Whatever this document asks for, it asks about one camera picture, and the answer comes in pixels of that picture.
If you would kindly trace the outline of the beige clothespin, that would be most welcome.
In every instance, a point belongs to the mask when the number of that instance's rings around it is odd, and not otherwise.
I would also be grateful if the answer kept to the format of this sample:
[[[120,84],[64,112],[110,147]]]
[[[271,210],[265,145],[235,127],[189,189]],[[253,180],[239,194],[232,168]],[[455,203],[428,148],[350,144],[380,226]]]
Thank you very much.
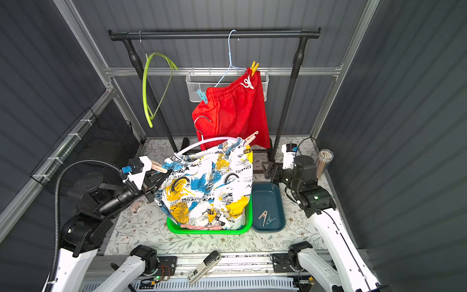
[[[151,169],[152,170],[155,170],[157,172],[160,172],[160,173],[167,173],[168,170],[165,169],[161,164],[155,162],[155,161],[151,161],[152,165],[151,165]]]

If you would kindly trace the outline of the salmon clothespin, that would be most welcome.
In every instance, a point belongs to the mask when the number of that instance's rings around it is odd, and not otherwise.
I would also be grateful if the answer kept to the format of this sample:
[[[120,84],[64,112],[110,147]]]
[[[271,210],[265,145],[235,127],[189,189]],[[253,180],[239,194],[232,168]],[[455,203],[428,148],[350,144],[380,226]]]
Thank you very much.
[[[253,134],[251,134],[250,136],[248,136],[246,139],[245,139],[245,143],[244,145],[247,147],[255,138],[256,136],[258,135],[258,131],[255,131]]]

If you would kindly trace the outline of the lilac plastic hanger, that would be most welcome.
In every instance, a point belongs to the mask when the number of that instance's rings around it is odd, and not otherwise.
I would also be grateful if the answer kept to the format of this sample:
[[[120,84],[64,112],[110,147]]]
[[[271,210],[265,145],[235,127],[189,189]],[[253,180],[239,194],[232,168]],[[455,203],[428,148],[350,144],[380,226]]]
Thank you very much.
[[[225,137],[225,136],[221,136],[221,137],[213,137],[213,138],[210,138],[210,139],[204,139],[204,135],[203,135],[203,132],[198,130],[197,127],[196,127],[196,124],[197,124],[197,121],[199,118],[204,118],[204,119],[207,119],[209,122],[211,122],[211,120],[209,118],[207,118],[206,116],[199,116],[198,118],[195,119],[195,121],[193,122],[193,125],[195,127],[195,130],[197,132],[199,132],[201,134],[201,141],[193,144],[193,145],[190,145],[190,146],[187,146],[185,148],[183,148],[181,151],[179,151],[177,153],[177,155],[183,155],[185,153],[188,153],[189,151],[191,151],[192,149],[194,148],[197,148],[198,146],[201,146],[201,145],[204,145],[206,143],[209,143],[209,142],[215,142],[215,141],[221,141],[221,140],[232,140],[232,141],[236,141],[237,138],[236,137]]]

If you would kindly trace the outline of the teal clothespin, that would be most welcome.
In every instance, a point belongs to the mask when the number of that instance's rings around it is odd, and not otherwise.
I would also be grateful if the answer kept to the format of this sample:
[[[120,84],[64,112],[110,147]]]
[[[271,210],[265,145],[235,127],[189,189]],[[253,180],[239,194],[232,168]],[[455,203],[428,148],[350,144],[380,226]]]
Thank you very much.
[[[272,218],[272,217],[269,215],[269,216],[267,217],[267,219],[266,219],[265,225],[271,224],[274,220],[276,220],[276,218],[275,218],[275,217]]]

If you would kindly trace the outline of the comic print shorts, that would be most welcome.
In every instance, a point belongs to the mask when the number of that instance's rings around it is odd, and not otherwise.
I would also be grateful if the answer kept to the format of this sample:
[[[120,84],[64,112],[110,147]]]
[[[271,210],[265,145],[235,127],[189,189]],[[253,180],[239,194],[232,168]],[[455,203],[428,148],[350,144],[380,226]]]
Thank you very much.
[[[172,154],[163,167],[173,172],[155,194],[155,202],[177,225],[240,229],[253,176],[253,153],[244,143],[238,137],[196,154]]]

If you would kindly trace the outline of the pink tie-dye shorts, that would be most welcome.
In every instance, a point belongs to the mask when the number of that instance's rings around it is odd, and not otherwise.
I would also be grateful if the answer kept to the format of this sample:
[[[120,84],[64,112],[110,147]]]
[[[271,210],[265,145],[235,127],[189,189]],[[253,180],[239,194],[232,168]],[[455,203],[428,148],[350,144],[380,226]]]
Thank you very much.
[[[193,226],[193,225],[180,225],[182,229],[188,229],[188,230],[200,230],[200,231],[222,231],[225,230],[220,225],[216,226]]]

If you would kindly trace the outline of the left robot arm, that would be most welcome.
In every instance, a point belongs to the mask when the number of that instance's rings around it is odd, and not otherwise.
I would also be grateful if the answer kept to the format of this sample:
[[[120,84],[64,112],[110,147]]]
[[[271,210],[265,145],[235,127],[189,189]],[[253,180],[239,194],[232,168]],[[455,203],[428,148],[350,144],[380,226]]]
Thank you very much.
[[[100,172],[88,173],[68,192],[69,198],[75,201],[77,213],[61,223],[62,180],[69,170],[80,164],[98,164],[114,170],[122,184],[108,183]],[[170,174],[171,170],[146,156],[130,159],[123,168],[98,159],[83,159],[64,168],[55,184],[54,253],[43,291],[79,291],[88,268],[113,227],[112,220],[140,198],[155,198]]]

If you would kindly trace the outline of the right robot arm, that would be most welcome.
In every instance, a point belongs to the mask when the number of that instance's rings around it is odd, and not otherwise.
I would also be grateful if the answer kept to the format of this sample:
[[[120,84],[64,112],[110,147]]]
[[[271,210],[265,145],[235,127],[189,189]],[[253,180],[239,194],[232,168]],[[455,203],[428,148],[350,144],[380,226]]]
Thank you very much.
[[[304,211],[320,233],[332,258],[329,264],[306,241],[289,247],[290,266],[307,271],[327,292],[389,292],[371,272],[345,230],[341,214],[330,193],[318,180],[333,160],[328,149],[310,156],[286,152],[282,163],[266,162],[261,166],[265,178],[285,186],[286,196]]]

